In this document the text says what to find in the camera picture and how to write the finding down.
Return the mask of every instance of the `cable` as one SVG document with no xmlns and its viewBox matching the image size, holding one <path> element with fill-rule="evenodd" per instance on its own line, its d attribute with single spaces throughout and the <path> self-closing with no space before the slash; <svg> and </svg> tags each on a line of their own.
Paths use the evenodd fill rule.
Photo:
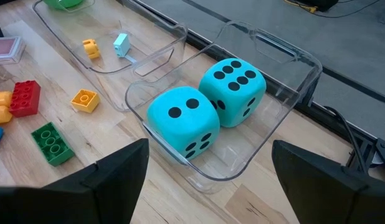
<svg viewBox="0 0 385 224">
<path fill-rule="evenodd" d="M 354 1 L 354 0 L 348 0 L 348 1 L 344 1 L 344 2 L 337 2 L 337 4 L 347 3 L 347 2 L 351 2 L 351 1 Z"/>
<path fill-rule="evenodd" d="M 322 15 L 319 15 L 319 14 L 311 13 L 309 10 L 305 9 L 304 7 L 302 7 L 302 5 L 299 4 L 297 1 L 294 1 L 294 3 L 296 3 L 300 8 L 302 8 L 302 9 L 305 10 L 306 12 L 309 12 L 310 14 L 313 14 L 313 15 L 315 15 L 315 16 L 318 16 L 318 17 L 324 17 L 324 18 L 331 18 L 331 19 L 337 19 L 337 18 L 342 18 L 342 17 L 346 17 L 346 16 L 353 15 L 353 14 L 359 12 L 359 11 L 362 11 L 363 9 L 365 9 L 365 8 L 367 8 L 367 7 L 369 7 L 369 6 L 372 6 L 373 4 L 375 4 L 375 3 L 379 2 L 379 1 L 380 1 L 380 0 L 375 0 L 373 3 L 370 3 L 370 4 L 368 4 L 367 6 L 362 7 L 361 9 L 358 9 L 358 10 L 356 10 L 356 11 L 354 11 L 354 12 L 351 12 L 351 13 L 349 13 L 349 14 L 342 15 L 342 16 L 322 16 Z"/>
<path fill-rule="evenodd" d="M 324 106 L 324 108 L 326 108 L 327 110 L 334 113 L 336 119 L 339 119 L 340 121 L 342 121 L 343 126 L 345 127 L 346 131 L 348 132 L 350 143 L 353 145 L 354 153 L 356 154 L 356 156 L 358 158 L 360 169 L 365 174 L 368 174 L 367 169 L 365 169 L 366 163 L 364 162 L 363 155 L 360 152 L 359 145 L 357 144 L 357 142 L 353 136 L 352 130 L 348 126 L 348 122 L 345 120 L 345 118 L 342 116 L 342 114 L 340 114 L 336 109 L 329 107 L 329 106 Z"/>
<path fill-rule="evenodd" d="M 316 6 L 306 6 L 306 5 L 301 5 L 299 3 L 297 3 L 296 1 L 291 1 L 291 0 L 284 0 L 286 3 L 288 4 L 291 4 L 293 6 L 299 6 L 301 8 L 304 8 L 306 11 L 310 12 L 310 13 L 315 13 L 317 11 L 317 7 Z"/>
</svg>

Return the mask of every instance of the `black cable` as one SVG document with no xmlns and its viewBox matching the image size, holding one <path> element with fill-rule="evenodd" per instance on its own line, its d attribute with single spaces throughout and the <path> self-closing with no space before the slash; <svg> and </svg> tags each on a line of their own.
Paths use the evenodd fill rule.
<svg viewBox="0 0 385 224">
<path fill-rule="evenodd" d="M 353 15 L 353 14 L 359 12 L 359 11 L 362 11 L 363 9 L 365 9 L 365 8 L 367 8 L 367 7 L 369 7 L 369 6 L 372 6 L 373 4 L 375 4 L 375 3 L 379 2 L 379 1 L 380 1 L 380 0 L 375 0 L 373 3 L 370 3 L 370 4 L 368 4 L 367 6 L 362 7 L 361 9 L 358 9 L 358 10 L 356 10 L 356 11 L 354 11 L 354 12 L 351 12 L 351 13 L 349 13 L 349 14 L 342 15 L 342 16 L 322 16 L 322 15 L 319 15 L 319 14 L 311 13 L 308 9 L 305 9 L 304 7 L 302 7 L 302 5 L 299 4 L 299 2 L 297 2 L 297 1 L 294 1 L 294 3 L 298 4 L 298 6 L 299 6 L 301 9 L 303 9 L 303 10 L 305 10 L 306 12 L 309 12 L 310 14 L 313 14 L 313 15 L 315 15 L 315 16 L 318 16 L 318 17 L 324 17 L 324 18 L 331 18 L 331 19 L 337 19 L 337 18 L 342 18 L 342 17 L 345 17 L 345 16 Z"/>
<path fill-rule="evenodd" d="M 337 2 L 337 4 L 347 3 L 347 2 L 351 2 L 351 1 L 354 1 L 354 0 L 348 0 L 348 1 L 344 1 L 344 2 Z"/>
<path fill-rule="evenodd" d="M 353 146 L 354 153 L 356 154 L 356 156 L 358 158 L 359 166 L 361 168 L 361 171 L 363 171 L 365 174 L 368 174 L 367 169 L 365 168 L 366 167 L 366 163 L 364 162 L 363 155 L 360 152 L 359 145 L 357 144 L 357 142 L 356 142 L 356 140 L 355 140 L 355 138 L 353 136 L 352 130 L 350 130 L 350 127 L 348 126 L 348 122 L 346 122 L 346 120 L 342 116 L 342 114 L 340 114 L 336 109 L 334 109 L 332 107 L 329 107 L 329 106 L 324 106 L 324 108 L 326 108 L 327 110 L 329 110 L 332 113 L 334 113 L 336 119 L 342 121 L 343 126 L 345 127 L 346 131 L 348 132 L 349 140 L 350 140 L 350 143 Z"/>
</svg>

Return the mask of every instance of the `floor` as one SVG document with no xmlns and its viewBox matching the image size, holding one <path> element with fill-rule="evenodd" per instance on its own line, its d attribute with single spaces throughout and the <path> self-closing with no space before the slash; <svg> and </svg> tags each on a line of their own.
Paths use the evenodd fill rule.
<svg viewBox="0 0 385 224">
<path fill-rule="evenodd" d="M 215 39 L 224 25 L 220 20 L 187 4 L 189 0 L 143 0 L 150 6 L 207 37 Z M 378 15 L 385 0 L 351 16 L 330 19 L 314 16 L 283 0 L 224 0 L 194 2 L 231 20 L 249 22 L 294 44 L 343 73 L 385 95 L 385 23 Z M 339 16 L 373 0 L 337 4 L 325 16 Z M 314 100 L 338 109 L 367 132 L 385 139 L 385 104 L 322 75 Z"/>
</svg>

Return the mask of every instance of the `yellow object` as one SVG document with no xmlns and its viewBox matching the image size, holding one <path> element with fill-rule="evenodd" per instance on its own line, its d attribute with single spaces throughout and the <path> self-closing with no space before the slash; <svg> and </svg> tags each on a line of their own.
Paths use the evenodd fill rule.
<svg viewBox="0 0 385 224">
<path fill-rule="evenodd" d="M 0 124 L 9 122 L 12 118 L 12 114 L 10 113 L 8 107 L 0 106 Z"/>
<path fill-rule="evenodd" d="M 317 7 L 316 6 L 305 6 L 305 5 L 302 5 L 302 4 L 299 4 L 299 3 L 295 3 L 295 2 L 291 2 L 289 0 L 284 0 L 286 3 L 288 4 L 291 4 L 293 6 L 298 6 L 298 7 L 301 7 L 302 9 L 310 12 L 310 13 L 315 13 L 317 11 Z"/>
<path fill-rule="evenodd" d="M 12 93 L 10 91 L 0 92 L 0 106 L 10 107 Z"/>
<path fill-rule="evenodd" d="M 81 89 L 72 99 L 71 104 L 74 108 L 91 113 L 100 102 L 100 97 L 94 91 Z"/>
<path fill-rule="evenodd" d="M 83 41 L 86 54 L 90 59 L 98 58 L 100 56 L 100 50 L 93 39 L 87 39 Z"/>
</svg>

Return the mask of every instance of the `green lego brick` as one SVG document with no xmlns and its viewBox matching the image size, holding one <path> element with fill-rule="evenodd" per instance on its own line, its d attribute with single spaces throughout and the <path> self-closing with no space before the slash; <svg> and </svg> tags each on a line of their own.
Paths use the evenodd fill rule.
<svg viewBox="0 0 385 224">
<path fill-rule="evenodd" d="M 51 122 L 32 132 L 32 137 L 52 166 L 58 166 L 75 155 L 65 138 Z"/>
</svg>

